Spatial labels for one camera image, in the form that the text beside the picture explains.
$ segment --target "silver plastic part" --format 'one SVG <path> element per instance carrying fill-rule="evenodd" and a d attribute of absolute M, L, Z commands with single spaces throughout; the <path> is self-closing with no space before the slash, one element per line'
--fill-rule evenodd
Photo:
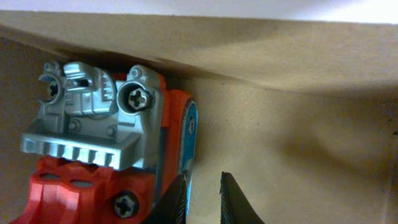
<path fill-rule="evenodd" d="M 164 104 L 157 73 L 136 65 L 139 78 L 115 82 L 107 71 L 85 63 L 63 69 L 49 64 L 39 80 L 57 85 L 58 92 L 40 101 L 36 119 L 22 134 L 22 151 L 116 170 L 156 164 Z M 129 105 L 130 92 L 138 88 L 152 97 L 143 111 Z"/>

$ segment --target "red plastic part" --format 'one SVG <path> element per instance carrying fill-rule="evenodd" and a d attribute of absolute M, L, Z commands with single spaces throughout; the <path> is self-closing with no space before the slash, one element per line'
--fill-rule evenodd
<path fill-rule="evenodd" d="M 59 179 L 46 178 L 49 174 Z M 91 186 L 77 187 L 74 180 Z M 140 223 L 152 209 L 154 184 L 154 174 L 133 168 L 117 172 L 45 156 L 30 178 L 24 213 L 11 223 Z M 133 192 L 139 200 L 138 214 L 132 218 L 114 213 L 114 198 L 122 190 Z"/>
<path fill-rule="evenodd" d="M 126 79 L 126 74 L 113 75 L 117 80 Z M 164 77 L 159 75 L 159 79 L 164 94 L 162 128 L 167 130 L 163 195 L 177 176 L 182 116 L 191 95 L 181 90 L 166 90 Z M 48 174 L 59 179 L 48 179 Z M 78 187 L 74 180 L 91 186 Z M 29 201 L 24 213 L 11 223 L 140 223 L 152 210 L 154 186 L 155 175 L 148 172 L 133 168 L 114 171 L 110 167 L 45 156 L 30 177 Z M 139 211 L 132 218 L 119 218 L 114 213 L 115 196 L 122 190 L 131 191 L 138 198 Z"/>
<path fill-rule="evenodd" d="M 178 156 L 180 150 L 181 122 L 185 105 L 191 95 L 181 90 L 169 90 L 170 103 L 169 126 L 167 128 L 166 153 L 162 176 L 162 195 L 177 176 Z"/>

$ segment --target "small hole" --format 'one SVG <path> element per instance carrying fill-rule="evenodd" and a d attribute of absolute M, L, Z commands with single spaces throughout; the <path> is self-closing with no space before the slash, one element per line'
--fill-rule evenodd
<path fill-rule="evenodd" d="M 45 180 L 59 180 L 59 179 L 61 179 L 60 176 L 55 175 L 55 174 L 41 174 L 40 178 L 41 179 L 45 179 Z"/>
<path fill-rule="evenodd" d="M 89 181 L 84 181 L 84 180 L 71 180 L 70 181 L 74 186 L 76 187 L 81 187 L 81 188 L 85 188 L 85 187 L 91 187 L 93 184 Z"/>
<path fill-rule="evenodd" d="M 76 80 L 76 84 L 78 85 L 78 87 L 88 87 L 88 80 L 87 79 Z"/>

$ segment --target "white surface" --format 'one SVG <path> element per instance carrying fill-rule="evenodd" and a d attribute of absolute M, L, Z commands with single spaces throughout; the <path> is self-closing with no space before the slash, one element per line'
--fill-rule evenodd
<path fill-rule="evenodd" d="M 2 0 L 0 9 L 398 23 L 396 0 Z"/>

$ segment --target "cardboard wall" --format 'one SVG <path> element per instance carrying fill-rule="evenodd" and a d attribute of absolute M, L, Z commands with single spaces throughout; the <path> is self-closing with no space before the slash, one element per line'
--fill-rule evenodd
<path fill-rule="evenodd" d="M 31 99 L 46 94 L 37 78 L 44 62 L 64 58 L 6 39 L 0 46 L 0 219 L 7 223 L 24 209 L 38 158 L 19 151 L 39 106 Z M 220 222 L 221 171 L 235 176 L 266 223 L 398 222 L 396 104 L 222 79 L 167 83 L 193 93 L 199 108 L 188 223 Z"/>
<path fill-rule="evenodd" d="M 398 27 L 211 17 L 0 12 L 0 35 L 69 57 L 134 56 L 178 77 L 395 100 Z"/>

